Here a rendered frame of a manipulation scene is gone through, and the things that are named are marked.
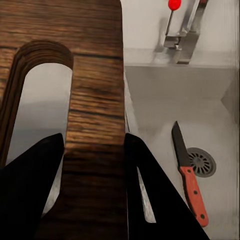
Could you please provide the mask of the cutting board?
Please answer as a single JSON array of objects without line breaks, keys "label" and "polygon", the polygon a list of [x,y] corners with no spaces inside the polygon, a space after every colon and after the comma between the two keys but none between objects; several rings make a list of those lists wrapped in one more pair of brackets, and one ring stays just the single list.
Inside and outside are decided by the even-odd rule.
[{"label": "cutting board", "polygon": [[72,70],[59,196],[33,240],[129,240],[120,0],[0,0],[0,170],[27,73]]}]

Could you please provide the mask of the parer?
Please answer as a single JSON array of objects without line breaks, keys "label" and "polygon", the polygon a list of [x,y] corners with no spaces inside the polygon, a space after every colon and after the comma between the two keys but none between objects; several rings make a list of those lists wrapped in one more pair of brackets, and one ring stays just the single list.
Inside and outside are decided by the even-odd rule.
[{"label": "parer", "polygon": [[173,137],[176,144],[177,154],[179,158],[179,171],[184,177],[184,188],[186,198],[190,209],[202,228],[206,227],[209,219],[205,210],[204,202],[202,200],[199,186],[195,177],[194,169],[192,168],[188,152],[185,147],[185,142],[176,121],[173,126]]}]

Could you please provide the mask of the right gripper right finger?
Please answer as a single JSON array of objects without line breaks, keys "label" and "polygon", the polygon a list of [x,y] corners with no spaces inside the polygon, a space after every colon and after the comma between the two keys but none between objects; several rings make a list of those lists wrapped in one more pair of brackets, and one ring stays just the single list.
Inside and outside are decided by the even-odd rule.
[{"label": "right gripper right finger", "polygon": [[[144,141],[126,133],[128,240],[210,240]],[[156,223],[145,220],[139,168]]]}]

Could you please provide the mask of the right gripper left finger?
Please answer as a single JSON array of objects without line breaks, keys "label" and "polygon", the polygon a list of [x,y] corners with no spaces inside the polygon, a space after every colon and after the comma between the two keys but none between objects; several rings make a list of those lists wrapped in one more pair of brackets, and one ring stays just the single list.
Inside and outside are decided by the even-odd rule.
[{"label": "right gripper left finger", "polygon": [[33,240],[64,146],[48,136],[0,170],[0,240]]}]

